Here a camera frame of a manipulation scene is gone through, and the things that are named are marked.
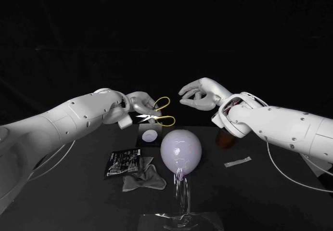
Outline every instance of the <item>table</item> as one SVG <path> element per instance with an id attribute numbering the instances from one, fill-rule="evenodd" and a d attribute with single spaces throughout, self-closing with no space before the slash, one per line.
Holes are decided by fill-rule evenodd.
<path id="1" fill-rule="evenodd" d="M 333 199 L 307 189 L 279 173 L 266 142 L 251 132 L 224 150 L 217 146 L 218 128 L 180 127 L 202 143 L 201 163 L 191 173 L 193 212 L 218 212 L 227 231 L 332 230 Z M 166 135 L 175 127 L 163 128 Z M 103 180 L 110 152 L 136 147 L 139 125 L 124 130 L 103 125 L 80 139 L 62 163 L 29 182 L 0 217 L 6 231 L 134 231 L 139 215 L 172 212 L 173 173 L 159 148 L 143 148 L 153 156 L 166 188 L 139 188 L 121 192 L 123 178 Z M 297 181 L 322 187 L 300 155 L 270 145 L 276 163 Z M 229 168 L 225 163 L 251 157 Z"/>

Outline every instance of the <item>scissors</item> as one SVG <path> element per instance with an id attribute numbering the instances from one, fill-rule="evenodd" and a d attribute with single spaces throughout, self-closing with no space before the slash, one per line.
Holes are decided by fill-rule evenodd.
<path id="1" fill-rule="evenodd" d="M 169 100 L 169 102 L 168 102 L 168 104 L 166 104 L 165 106 L 162 106 L 162 107 L 159 107 L 157 109 L 155 109 L 156 111 L 162 110 L 162 109 L 170 104 L 170 98 L 169 98 L 168 96 L 165 96 L 165 97 L 162 97 L 160 99 L 165 99 L 165 98 Z M 162 116 L 162 117 L 157 117 L 157 116 L 155 116 L 155 115 L 139 115 L 137 117 L 143 117 L 143 119 L 139 121 L 139 123 L 144 122 L 146 120 L 149 120 L 149 119 L 152 119 L 152 118 L 156 120 L 157 123 L 159 123 L 159 119 L 163 119 L 163 118 L 173 118 L 173 123 L 172 123 L 170 125 L 165 125 L 165 124 L 160 124 L 160 123 L 159 123 L 159 124 L 160 124 L 162 126 L 165 126 L 165 127 L 170 127 L 170 126 L 173 126 L 175 123 L 176 123 L 176 119 L 175 119 L 175 117 L 170 116 L 170 115 L 166 115 L 166 116 Z"/>

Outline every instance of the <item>black backdrop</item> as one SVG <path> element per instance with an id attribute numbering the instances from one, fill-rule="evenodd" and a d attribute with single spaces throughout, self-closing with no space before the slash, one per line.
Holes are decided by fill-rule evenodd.
<path id="1" fill-rule="evenodd" d="M 12 1 L 0 8 L 0 124 L 111 88 L 169 96 L 179 125 L 215 126 L 179 103 L 209 77 L 232 93 L 332 117 L 333 2 Z"/>

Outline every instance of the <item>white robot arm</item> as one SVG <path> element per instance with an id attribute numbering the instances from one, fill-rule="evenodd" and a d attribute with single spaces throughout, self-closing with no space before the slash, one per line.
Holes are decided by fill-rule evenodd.
<path id="1" fill-rule="evenodd" d="M 297 110 L 268 106 L 253 94 L 231 94 L 209 78 L 188 84 L 179 94 L 180 103 L 199 110 L 219 111 L 212 122 L 242 138 L 253 130 L 268 143 L 333 163 L 333 120 Z"/>
<path id="2" fill-rule="evenodd" d="M 90 134 L 100 125 L 131 125 L 129 112 L 160 116 L 146 92 L 129 95 L 100 89 L 48 112 L 0 126 L 0 214 L 18 196 L 46 154 Z"/>

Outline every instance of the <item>purple balloon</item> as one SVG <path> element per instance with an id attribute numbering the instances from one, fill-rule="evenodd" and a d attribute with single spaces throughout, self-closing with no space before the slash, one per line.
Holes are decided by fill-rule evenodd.
<path id="1" fill-rule="evenodd" d="M 162 159 L 175 174 L 189 174 L 202 157 L 202 145 L 196 135 L 188 130 L 173 130 L 162 141 Z"/>

